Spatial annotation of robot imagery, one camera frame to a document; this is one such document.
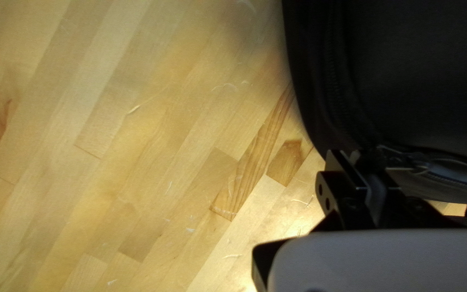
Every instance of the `light wood plank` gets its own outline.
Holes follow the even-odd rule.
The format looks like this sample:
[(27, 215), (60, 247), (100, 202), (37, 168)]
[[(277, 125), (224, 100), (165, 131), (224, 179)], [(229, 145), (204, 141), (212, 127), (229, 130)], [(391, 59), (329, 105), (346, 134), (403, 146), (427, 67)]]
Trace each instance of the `light wood plank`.
[(82, 255), (77, 268), (73, 270), (61, 292), (93, 290), (106, 269), (105, 262), (89, 255)]

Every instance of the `wooden floor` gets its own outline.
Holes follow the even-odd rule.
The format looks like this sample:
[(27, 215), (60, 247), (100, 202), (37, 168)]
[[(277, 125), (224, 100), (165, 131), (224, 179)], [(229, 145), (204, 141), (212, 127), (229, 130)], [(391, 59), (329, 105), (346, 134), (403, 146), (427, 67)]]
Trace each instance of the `wooden floor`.
[(0, 0), (0, 291), (254, 291), (323, 217), (280, 9)]

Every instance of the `wood grain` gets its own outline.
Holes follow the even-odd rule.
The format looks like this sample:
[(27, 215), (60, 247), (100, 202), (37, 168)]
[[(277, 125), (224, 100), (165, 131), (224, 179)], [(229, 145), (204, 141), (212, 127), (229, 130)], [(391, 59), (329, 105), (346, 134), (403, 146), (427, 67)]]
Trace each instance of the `wood grain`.
[(235, 218), (266, 171), (269, 156), (293, 98), (292, 88), (289, 86), (241, 157), (237, 169), (228, 177), (224, 188), (217, 194), (210, 206), (212, 211), (230, 221)]
[(277, 0), (0, 0), (0, 292), (254, 291), (323, 217), (287, 63)]

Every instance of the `scratch on floor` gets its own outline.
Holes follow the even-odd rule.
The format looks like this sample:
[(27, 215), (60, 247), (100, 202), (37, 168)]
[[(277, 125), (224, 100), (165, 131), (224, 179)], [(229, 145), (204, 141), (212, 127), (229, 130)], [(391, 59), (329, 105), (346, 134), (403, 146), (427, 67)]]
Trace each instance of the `scratch on floor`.
[(306, 208), (309, 208), (309, 205), (311, 204), (311, 202), (313, 201), (313, 196), (311, 196), (311, 198), (309, 199), (309, 202), (304, 202), (304, 201), (301, 201), (301, 200), (297, 200), (297, 199), (293, 199), (291, 200), (291, 202), (301, 202), (302, 204), (305, 204), (306, 205)]
[(220, 208), (215, 207), (215, 206), (214, 206), (214, 211), (225, 213), (225, 214), (237, 215), (237, 213), (235, 213), (235, 212), (230, 212), (230, 211), (227, 211), (227, 210), (223, 210), (223, 209), (220, 209)]
[(223, 83), (222, 85), (217, 85), (216, 87), (212, 88), (211, 91), (214, 91), (214, 90), (216, 90), (218, 88), (223, 88), (223, 87), (225, 87), (227, 85), (230, 86), (231, 88), (233, 88), (234, 91), (238, 90), (237, 86), (233, 85), (232, 83)]
[(142, 105), (144, 105), (144, 103), (141, 103), (135, 107), (133, 107), (127, 114), (132, 114), (134, 113), (137, 109), (139, 109), (139, 107), (141, 107)]
[(172, 186), (172, 182), (169, 183), (169, 187), (167, 188), (167, 191), (165, 191), (165, 195), (167, 195), (167, 193), (169, 192), (171, 186)]
[(301, 200), (297, 200), (297, 199), (293, 199), (293, 200), (291, 200), (291, 202), (301, 202), (301, 203), (303, 203), (303, 204), (306, 204), (306, 205), (307, 205), (307, 203), (306, 203), (306, 202), (304, 202), (304, 201), (301, 201)]
[(242, 255), (226, 255), (226, 256), (223, 257), (223, 259), (238, 258), (238, 257), (240, 257), (240, 256), (242, 256)]
[(253, 11), (253, 13), (255, 14), (257, 13), (257, 10), (255, 10), (255, 6), (253, 6), (250, 0), (237, 0), (237, 3), (244, 3), (246, 4), (246, 6), (248, 6)]
[(157, 94), (151, 96), (149, 99), (147, 99), (143, 103), (140, 103), (136, 105), (135, 107), (133, 107), (126, 115), (134, 113), (137, 109), (139, 109), (139, 107), (145, 105), (146, 103), (150, 102), (153, 98), (159, 96), (162, 92), (164, 92), (167, 89), (167, 87), (169, 87), (169, 84), (165, 85), (165, 87), (162, 90), (160, 90)]

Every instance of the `black metal bracket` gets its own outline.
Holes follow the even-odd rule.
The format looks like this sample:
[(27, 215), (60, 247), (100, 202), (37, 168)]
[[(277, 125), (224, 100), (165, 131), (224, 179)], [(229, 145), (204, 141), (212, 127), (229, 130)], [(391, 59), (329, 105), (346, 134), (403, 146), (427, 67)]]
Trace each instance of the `black metal bracket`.
[[(325, 170), (318, 172), (315, 184), (325, 218), (311, 231), (467, 228), (425, 200), (405, 196), (386, 173), (386, 168), (422, 171), (422, 166), (423, 157), (414, 155), (397, 157), (381, 169), (366, 171), (357, 169), (343, 151), (329, 150)], [(288, 240), (259, 244), (253, 249), (252, 277), (259, 292), (266, 291), (273, 259)]]

